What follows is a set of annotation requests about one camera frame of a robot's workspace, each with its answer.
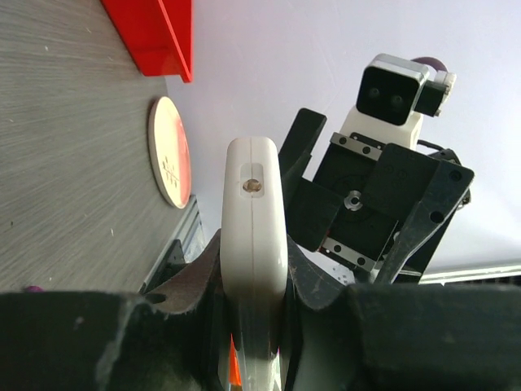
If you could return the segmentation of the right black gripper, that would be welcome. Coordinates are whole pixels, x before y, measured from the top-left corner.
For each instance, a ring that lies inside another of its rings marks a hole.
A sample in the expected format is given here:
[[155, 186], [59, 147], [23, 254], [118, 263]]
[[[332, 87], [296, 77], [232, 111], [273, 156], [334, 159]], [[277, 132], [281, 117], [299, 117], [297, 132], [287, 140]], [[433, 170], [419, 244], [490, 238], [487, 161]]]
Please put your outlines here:
[[304, 178], [326, 116], [301, 108], [278, 153], [287, 233], [301, 247], [394, 283], [406, 262], [454, 215], [475, 177], [451, 149], [429, 155], [334, 133]]

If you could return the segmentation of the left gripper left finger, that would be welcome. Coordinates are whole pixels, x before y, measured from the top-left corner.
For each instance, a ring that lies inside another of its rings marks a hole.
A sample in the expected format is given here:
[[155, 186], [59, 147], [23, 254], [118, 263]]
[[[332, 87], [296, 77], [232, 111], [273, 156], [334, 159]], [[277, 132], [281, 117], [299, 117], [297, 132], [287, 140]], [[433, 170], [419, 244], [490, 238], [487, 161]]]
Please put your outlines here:
[[171, 279], [150, 291], [164, 301], [155, 307], [167, 315], [166, 345], [181, 355], [202, 390], [224, 389], [224, 294], [220, 266], [221, 232], [203, 252]]

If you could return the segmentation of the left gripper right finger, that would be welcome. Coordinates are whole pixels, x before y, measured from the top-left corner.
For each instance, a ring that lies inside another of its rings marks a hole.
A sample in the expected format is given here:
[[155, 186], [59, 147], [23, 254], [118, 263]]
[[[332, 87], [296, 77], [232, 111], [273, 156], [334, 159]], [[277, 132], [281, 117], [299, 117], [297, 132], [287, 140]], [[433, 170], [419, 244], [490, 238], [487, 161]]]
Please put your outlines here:
[[287, 244], [284, 389], [346, 390], [354, 364], [345, 286]]

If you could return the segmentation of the pink white plate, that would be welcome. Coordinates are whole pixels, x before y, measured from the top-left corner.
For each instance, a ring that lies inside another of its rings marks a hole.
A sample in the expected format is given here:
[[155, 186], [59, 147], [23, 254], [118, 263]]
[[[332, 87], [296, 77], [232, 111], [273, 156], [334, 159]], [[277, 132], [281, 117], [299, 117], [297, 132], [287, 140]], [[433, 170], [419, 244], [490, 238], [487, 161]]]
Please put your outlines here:
[[161, 195], [169, 205], [184, 209], [191, 194], [190, 152], [179, 111], [168, 96], [158, 98], [152, 105], [147, 139]]

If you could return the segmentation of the purple battery lower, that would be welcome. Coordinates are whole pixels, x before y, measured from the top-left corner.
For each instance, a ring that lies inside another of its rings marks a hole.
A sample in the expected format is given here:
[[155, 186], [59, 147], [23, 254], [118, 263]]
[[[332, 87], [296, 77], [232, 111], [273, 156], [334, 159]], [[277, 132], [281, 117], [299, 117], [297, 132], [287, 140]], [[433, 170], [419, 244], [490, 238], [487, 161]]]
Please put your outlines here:
[[27, 286], [24, 288], [24, 292], [44, 292], [44, 289], [38, 286]]

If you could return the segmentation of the red plastic bin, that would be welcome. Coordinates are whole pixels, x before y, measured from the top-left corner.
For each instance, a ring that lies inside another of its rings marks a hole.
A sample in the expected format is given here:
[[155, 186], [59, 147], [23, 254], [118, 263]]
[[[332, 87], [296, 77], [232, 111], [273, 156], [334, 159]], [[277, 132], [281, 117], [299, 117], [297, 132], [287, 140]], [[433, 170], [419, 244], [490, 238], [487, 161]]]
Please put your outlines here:
[[132, 60], [146, 77], [193, 80], [191, 0], [102, 0]]

